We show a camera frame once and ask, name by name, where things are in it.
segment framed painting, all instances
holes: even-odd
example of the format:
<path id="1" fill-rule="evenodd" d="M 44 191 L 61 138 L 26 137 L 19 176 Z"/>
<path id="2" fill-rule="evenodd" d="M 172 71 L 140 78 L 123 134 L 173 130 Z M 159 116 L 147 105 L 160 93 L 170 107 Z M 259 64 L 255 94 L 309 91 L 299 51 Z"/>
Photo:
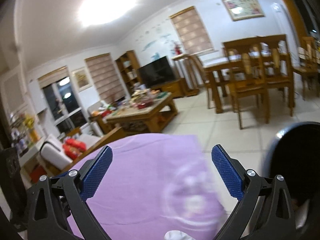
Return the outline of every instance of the framed painting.
<path id="1" fill-rule="evenodd" d="M 264 17 L 264 13 L 257 0 L 222 0 L 231 19 L 239 21 L 250 18 Z"/>
<path id="2" fill-rule="evenodd" d="M 73 79 L 78 91 L 86 90 L 89 87 L 92 87 L 92 83 L 88 77 L 88 72 L 86 67 L 76 69 L 72 72 Z"/>

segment tv screen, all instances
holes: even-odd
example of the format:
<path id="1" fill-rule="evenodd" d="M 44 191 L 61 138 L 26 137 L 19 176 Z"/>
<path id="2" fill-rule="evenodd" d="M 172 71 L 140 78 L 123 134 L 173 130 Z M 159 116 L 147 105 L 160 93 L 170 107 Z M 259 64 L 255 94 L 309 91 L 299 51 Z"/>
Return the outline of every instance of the tv screen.
<path id="1" fill-rule="evenodd" d="M 139 68 L 139 73 L 148 88 L 176 80 L 167 57 L 162 57 Z"/>

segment black round object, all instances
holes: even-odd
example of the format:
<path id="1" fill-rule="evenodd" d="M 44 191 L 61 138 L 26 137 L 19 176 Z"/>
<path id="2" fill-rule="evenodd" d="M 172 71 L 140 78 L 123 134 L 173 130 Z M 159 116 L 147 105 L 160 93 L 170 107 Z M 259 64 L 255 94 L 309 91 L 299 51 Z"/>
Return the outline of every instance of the black round object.
<path id="1" fill-rule="evenodd" d="M 284 176 L 290 196 L 298 206 L 310 200 L 305 225 L 297 239 L 320 238 L 320 123 L 302 122 L 279 131 L 263 163 L 261 176 Z M 257 203 L 250 221 L 253 231 L 262 201 Z"/>

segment purple fabric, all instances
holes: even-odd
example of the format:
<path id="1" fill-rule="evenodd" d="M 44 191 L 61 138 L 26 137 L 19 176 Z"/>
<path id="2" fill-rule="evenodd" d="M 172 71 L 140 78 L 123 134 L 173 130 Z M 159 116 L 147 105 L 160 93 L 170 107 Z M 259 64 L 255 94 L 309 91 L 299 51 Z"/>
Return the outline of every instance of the purple fabric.
<path id="1" fill-rule="evenodd" d="M 214 238 L 225 212 L 196 136 L 140 134 L 109 146 L 113 162 L 87 204 L 113 240 L 162 240 L 170 230 Z M 81 237 L 72 216 L 68 221 Z"/>

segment coffee table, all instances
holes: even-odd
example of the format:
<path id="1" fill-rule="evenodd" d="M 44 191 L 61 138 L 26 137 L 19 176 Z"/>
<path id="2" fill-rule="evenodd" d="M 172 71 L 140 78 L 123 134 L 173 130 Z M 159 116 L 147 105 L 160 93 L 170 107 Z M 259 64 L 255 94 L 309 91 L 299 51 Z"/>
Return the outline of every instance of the coffee table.
<path id="1" fill-rule="evenodd" d="M 165 106 L 169 106 L 170 110 L 161 112 Z M 168 93 L 163 98 L 157 99 L 152 106 L 140 110 L 133 107 L 126 110 L 119 110 L 115 114 L 107 116 L 106 121 L 111 124 L 141 121 L 148 128 L 148 131 L 144 132 L 159 133 L 177 114 L 178 111 L 174 104 L 172 93 Z M 125 132 L 127 135 L 141 133 L 139 131 L 126 130 Z"/>

